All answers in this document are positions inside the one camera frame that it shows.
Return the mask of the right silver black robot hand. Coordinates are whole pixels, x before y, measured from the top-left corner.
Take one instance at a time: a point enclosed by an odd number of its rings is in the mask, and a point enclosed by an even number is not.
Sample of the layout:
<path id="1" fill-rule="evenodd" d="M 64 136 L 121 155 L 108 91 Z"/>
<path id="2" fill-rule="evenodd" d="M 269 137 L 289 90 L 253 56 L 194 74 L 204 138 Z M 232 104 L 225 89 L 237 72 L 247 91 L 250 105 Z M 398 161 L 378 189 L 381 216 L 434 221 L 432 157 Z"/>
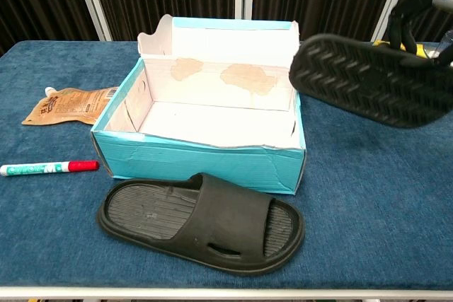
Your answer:
<path id="1" fill-rule="evenodd" d="M 432 6 L 452 12 L 452 0 L 403 0 L 392 8 L 387 24 L 392 49 L 398 50 L 404 46 L 408 53 L 416 54 L 417 46 L 411 32 L 411 24 L 415 17 Z"/>

